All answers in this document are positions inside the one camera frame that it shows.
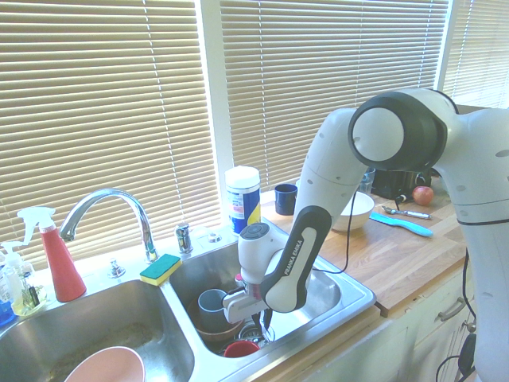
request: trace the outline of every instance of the white canister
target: white canister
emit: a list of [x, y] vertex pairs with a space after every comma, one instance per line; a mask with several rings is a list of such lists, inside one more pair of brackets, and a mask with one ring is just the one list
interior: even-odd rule
[[238, 235], [247, 225], [262, 220], [260, 173], [254, 167], [237, 166], [224, 173], [230, 228]]

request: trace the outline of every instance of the window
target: window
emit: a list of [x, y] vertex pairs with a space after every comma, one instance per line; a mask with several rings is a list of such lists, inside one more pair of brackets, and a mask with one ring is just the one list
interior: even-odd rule
[[432, 88], [449, 2], [221, 2], [236, 165], [262, 190], [296, 180], [331, 111]]
[[507, 0], [454, 2], [443, 89], [456, 103], [509, 107], [507, 20]]
[[[140, 200], [155, 240], [220, 222], [193, 1], [2, 3], [0, 20], [0, 241], [22, 240], [20, 209], [53, 207], [60, 227], [105, 187]], [[139, 243], [130, 207], [108, 199], [69, 250]], [[38, 233], [19, 249], [46, 266]]]

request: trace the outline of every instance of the cable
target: cable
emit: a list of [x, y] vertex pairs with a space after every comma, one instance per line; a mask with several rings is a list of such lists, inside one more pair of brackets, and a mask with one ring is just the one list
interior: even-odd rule
[[447, 357], [445, 358], [442, 363], [440, 364], [440, 366], [438, 366], [438, 369], [437, 369], [437, 375], [435, 376], [435, 381], [438, 382], [438, 374], [440, 374], [440, 369], [447, 363], [449, 362], [450, 360], [454, 359], [454, 358], [459, 358], [460, 356], [450, 356], [450, 357]]
[[462, 292], [463, 292], [463, 299], [466, 302], [467, 307], [470, 310], [470, 313], [472, 313], [474, 320], [476, 320], [477, 319], [476, 313], [474, 312], [474, 309], [472, 309], [472, 306], [470, 305], [470, 302], [468, 301], [468, 298], [467, 298], [467, 266], [468, 266], [469, 258], [470, 258], [470, 256], [468, 255], [468, 248], [467, 248], [467, 253], [464, 256]]
[[327, 271], [325, 269], [318, 269], [318, 268], [313, 268], [314, 271], [319, 271], [319, 272], [324, 272], [324, 273], [329, 273], [331, 275], [339, 275], [343, 272], [345, 272], [348, 268], [348, 258], [349, 258], [349, 249], [350, 249], [350, 226], [352, 225], [352, 216], [353, 216], [353, 204], [354, 202], [356, 201], [356, 194], [357, 194], [357, 191], [354, 192], [353, 194], [353, 198], [352, 198], [352, 207], [350, 208], [350, 217], [348, 218], [348, 228], [347, 228], [347, 259], [346, 259], [346, 262], [345, 262], [345, 265], [344, 265], [344, 268], [338, 272], [335, 272], [335, 271]]
[[[470, 302], [468, 302], [468, 298], [467, 298], [467, 268], [468, 268], [468, 259], [469, 259], [469, 255], [468, 255], [468, 248], [467, 248], [467, 253], [465, 254], [465, 257], [464, 257], [464, 264], [463, 264], [463, 281], [462, 281], [462, 285], [461, 285], [461, 291], [462, 291], [462, 294], [463, 294], [463, 299], [468, 307], [468, 309], [470, 310], [470, 313], [472, 313], [472, 316], [474, 317], [474, 319], [476, 319], [476, 313], [474, 312], [474, 309], [472, 308], [472, 306], [470, 305]], [[445, 358], [442, 363], [440, 364], [440, 366], [438, 366], [438, 369], [437, 369], [437, 375], [436, 375], [436, 382], [438, 382], [438, 374], [440, 373], [440, 369], [444, 366], [444, 364], [450, 360], [452, 360], [453, 358], [460, 358], [460, 356], [451, 356], [451, 357], [447, 357]], [[468, 373], [463, 375], [463, 377], [458, 380], [458, 382], [464, 382], [467, 380], [467, 378], [470, 376], [470, 374], [472, 374], [474, 371], [476, 370], [476, 367], [475, 366], [472, 366], [472, 368], [470, 370], [468, 370]]]

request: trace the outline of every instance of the sink drain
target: sink drain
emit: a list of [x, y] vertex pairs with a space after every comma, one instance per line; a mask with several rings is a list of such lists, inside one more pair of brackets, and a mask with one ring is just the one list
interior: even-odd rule
[[255, 325], [254, 322], [249, 321], [246, 325], [237, 333], [235, 336], [236, 339], [239, 340], [248, 340], [256, 342], [261, 348], [268, 343], [274, 341], [276, 338], [276, 334], [274, 332], [274, 329], [271, 327], [268, 330], [263, 329], [262, 333], [260, 331], [260, 328]]

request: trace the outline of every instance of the black cable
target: black cable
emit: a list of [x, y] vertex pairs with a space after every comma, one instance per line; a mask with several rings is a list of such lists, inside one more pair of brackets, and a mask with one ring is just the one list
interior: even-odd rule
[[474, 309], [472, 309], [472, 306], [470, 305], [470, 302], [468, 302], [468, 298], [467, 298], [467, 266], [468, 266], [468, 259], [469, 258], [470, 258], [470, 256], [468, 255], [468, 248], [467, 248], [467, 253], [464, 256], [464, 264], [463, 264], [463, 287], [462, 287], [462, 292], [463, 292], [463, 299], [464, 299], [465, 303], [467, 304], [467, 307], [470, 310], [470, 313], [472, 313], [472, 316], [474, 317], [474, 320], [476, 320], [477, 319], [476, 313], [474, 312]]
[[319, 272], [324, 272], [324, 273], [329, 273], [331, 275], [339, 275], [343, 272], [345, 272], [348, 268], [348, 258], [349, 258], [349, 249], [350, 249], [350, 226], [352, 225], [352, 216], [353, 216], [353, 204], [354, 202], [356, 201], [356, 194], [357, 194], [357, 191], [354, 192], [353, 194], [353, 198], [352, 198], [352, 207], [350, 208], [350, 217], [348, 218], [348, 228], [347, 228], [347, 259], [346, 259], [346, 262], [345, 262], [345, 265], [344, 265], [344, 268], [338, 272], [335, 272], [335, 271], [327, 271], [325, 269], [318, 269], [318, 268], [313, 268], [314, 271], [319, 271]]
[[440, 364], [440, 366], [438, 366], [438, 369], [437, 369], [437, 375], [435, 376], [435, 381], [438, 382], [438, 374], [440, 374], [440, 369], [447, 363], [449, 362], [450, 360], [454, 359], [454, 358], [459, 358], [460, 356], [450, 356], [450, 357], [447, 357], [445, 358], [442, 363]]

